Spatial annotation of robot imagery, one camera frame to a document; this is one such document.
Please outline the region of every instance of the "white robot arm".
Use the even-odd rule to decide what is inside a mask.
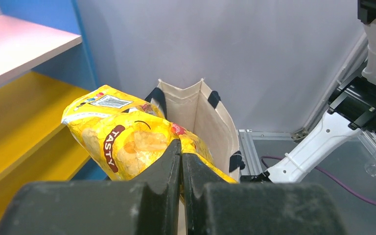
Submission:
[[[328,111],[309,135],[253,181],[300,182],[341,144],[363,130],[376,131],[376,0],[359,0],[358,5],[368,38],[368,63],[334,91]]]

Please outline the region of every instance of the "chip bag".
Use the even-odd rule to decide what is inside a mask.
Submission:
[[[112,180],[133,179],[180,139],[182,153],[196,154],[220,177],[235,182],[212,165],[210,151],[195,134],[167,121],[155,105],[107,85],[73,101],[62,123]]]

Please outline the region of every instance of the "metal frame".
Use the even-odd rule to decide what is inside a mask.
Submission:
[[[251,132],[251,136],[253,140],[293,140],[291,138],[290,133],[283,133],[283,132],[259,132],[259,131],[253,131]]]
[[[240,171],[240,176],[259,175],[263,172],[251,133],[252,130],[238,130],[240,150],[246,163],[246,167]]]

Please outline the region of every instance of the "transparent plastic box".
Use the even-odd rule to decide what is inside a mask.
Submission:
[[[239,136],[246,164],[255,165],[254,171],[246,168],[242,171],[242,175],[253,174],[259,167],[265,170],[263,164],[252,159],[257,158],[256,155],[253,156],[253,151],[260,157],[265,155],[284,157],[285,153],[290,152],[297,145],[289,134],[283,133],[239,132]],[[272,159],[265,161],[269,166],[277,162]],[[371,164],[376,166],[376,136],[364,133],[337,148],[319,166],[358,194],[376,201],[376,175],[374,171],[373,174],[367,171]],[[358,199],[317,170],[311,171],[303,182],[318,183],[327,189],[336,202],[349,234],[376,235],[376,206]]]

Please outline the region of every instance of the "purple cable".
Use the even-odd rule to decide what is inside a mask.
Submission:
[[[269,168],[269,166],[267,165],[266,162],[264,162],[263,159],[275,159],[275,160],[282,160],[282,158],[280,157],[273,157],[273,156],[263,156],[260,158],[261,162],[263,163],[263,165],[266,167],[266,168]],[[329,173],[328,171],[326,171],[325,169],[323,168],[320,168],[320,167],[315,167],[315,169],[317,169],[318,171],[324,173],[325,175],[327,175],[328,177],[330,177],[333,181],[335,181],[337,184],[339,184],[341,187],[343,187],[346,191],[350,192],[352,195],[356,196],[357,198],[363,200],[364,202],[367,202],[367,203],[370,203],[374,206],[376,206],[376,201],[374,200],[371,200],[371,199],[368,199],[364,196],[362,196],[361,194],[355,192],[354,190],[352,190],[350,187],[346,186],[344,183],[342,183],[340,180],[338,180],[335,176],[333,176],[331,173]]]

